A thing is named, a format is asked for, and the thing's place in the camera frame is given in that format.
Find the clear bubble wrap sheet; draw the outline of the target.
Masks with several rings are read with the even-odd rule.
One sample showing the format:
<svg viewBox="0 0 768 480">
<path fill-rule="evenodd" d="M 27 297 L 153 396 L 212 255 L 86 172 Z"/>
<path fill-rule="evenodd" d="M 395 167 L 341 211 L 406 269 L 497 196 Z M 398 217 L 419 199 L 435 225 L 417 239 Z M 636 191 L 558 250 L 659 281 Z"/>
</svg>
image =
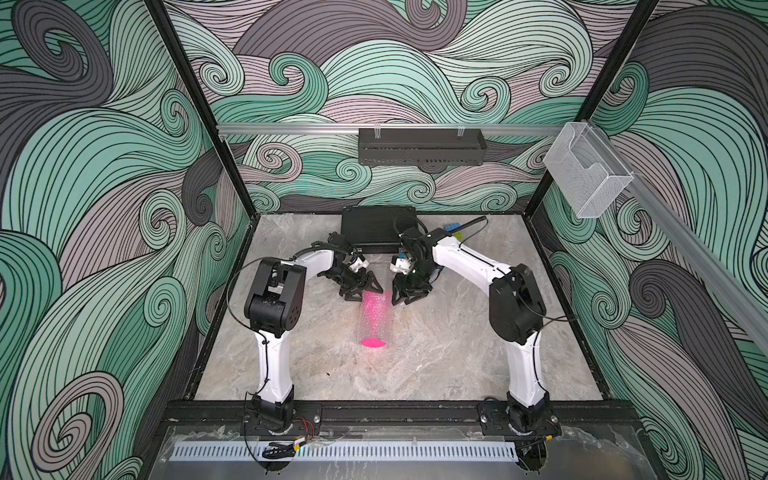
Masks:
<svg viewBox="0 0 768 480">
<path fill-rule="evenodd" d="M 390 343 L 392 308 L 390 290 L 385 289 L 382 293 L 363 293 L 357 324 L 357 337 L 362 346 L 379 349 Z"/>
</svg>

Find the pink plastic wine glass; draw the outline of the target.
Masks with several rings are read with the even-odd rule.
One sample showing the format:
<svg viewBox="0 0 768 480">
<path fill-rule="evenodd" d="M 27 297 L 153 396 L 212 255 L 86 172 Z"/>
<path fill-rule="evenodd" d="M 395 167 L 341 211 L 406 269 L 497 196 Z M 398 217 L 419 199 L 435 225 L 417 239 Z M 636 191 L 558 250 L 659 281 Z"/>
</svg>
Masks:
<svg viewBox="0 0 768 480">
<path fill-rule="evenodd" d="M 367 348 L 386 346 L 388 307 L 383 294 L 364 292 L 360 310 L 360 344 Z"/>
</svg>

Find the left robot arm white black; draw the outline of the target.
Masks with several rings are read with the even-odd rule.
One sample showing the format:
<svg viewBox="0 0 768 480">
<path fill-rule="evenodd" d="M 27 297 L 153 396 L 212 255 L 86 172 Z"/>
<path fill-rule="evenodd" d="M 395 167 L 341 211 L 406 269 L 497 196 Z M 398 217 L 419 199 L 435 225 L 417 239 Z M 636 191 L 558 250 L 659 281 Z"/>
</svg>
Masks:
<svg viewBox="0 0 768 480">
<path fill-rule="evenodd" d="M 301 317 L 306 283 L 316 277 L 335 282 L 339 295 L 350 302 L 362 301 L 368 292 L 384 292 L 364 255 L 337 232 L 287 259 L 258 260 L 243 307 L 249 329 L 259 339 L 261 385 L 253 403 L 278 422 L 290 422 L 293 415 L 289 334 Z"/>
</svg>

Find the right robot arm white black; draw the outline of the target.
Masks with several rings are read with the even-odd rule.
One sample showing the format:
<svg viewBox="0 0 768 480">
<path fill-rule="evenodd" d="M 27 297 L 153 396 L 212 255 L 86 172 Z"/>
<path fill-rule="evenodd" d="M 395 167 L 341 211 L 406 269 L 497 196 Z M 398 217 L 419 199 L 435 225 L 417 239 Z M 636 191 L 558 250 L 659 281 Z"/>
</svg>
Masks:
<svg viewBox="0 0 768 480">
<path fill-rule="evenodd" d="M 510 370 L 509 415 L 515 428 L 529 431 L 549 406 L 540 371 L 540 332 L 546 306 L 528 266 L 509 264 L 481 254 L 443 229 L 418 235 L 411 229 L 399 236 L 400 253 L 393 257 L 391 303 L 406 305 L 427 297 L 439 268 L 475 285 L 488 298 L 491 329 L 504 342 Z"/>
</svg>

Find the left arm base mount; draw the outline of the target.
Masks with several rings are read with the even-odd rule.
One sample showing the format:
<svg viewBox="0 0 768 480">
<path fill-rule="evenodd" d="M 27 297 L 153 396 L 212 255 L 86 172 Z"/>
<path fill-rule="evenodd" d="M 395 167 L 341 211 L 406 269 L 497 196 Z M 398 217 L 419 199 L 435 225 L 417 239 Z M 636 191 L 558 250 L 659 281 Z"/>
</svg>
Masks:
<svg viewBox="0 0 768 480">
<path fill-rule="evenodd" d="M 278 405 L 247 400 L 243 429 L 246 436 L 311 436 L 317 432 L 321 419 L 320 403 L 297 401 Z"/>
</svg>

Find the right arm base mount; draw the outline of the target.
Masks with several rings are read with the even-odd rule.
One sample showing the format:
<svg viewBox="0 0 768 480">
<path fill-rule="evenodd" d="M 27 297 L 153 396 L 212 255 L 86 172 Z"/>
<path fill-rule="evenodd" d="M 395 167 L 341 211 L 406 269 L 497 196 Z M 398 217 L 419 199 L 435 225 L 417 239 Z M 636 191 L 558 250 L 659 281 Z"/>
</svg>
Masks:
<svg viewBox="0 0 768 480">
<path fill-rule="evenodd" d="M 477 410 L 485 435 L 539 439 L 562 433 L 547 399 L 532 407 L 522 407 L 510 401 L 483 401 L 477 405 Z"/>
</svg>

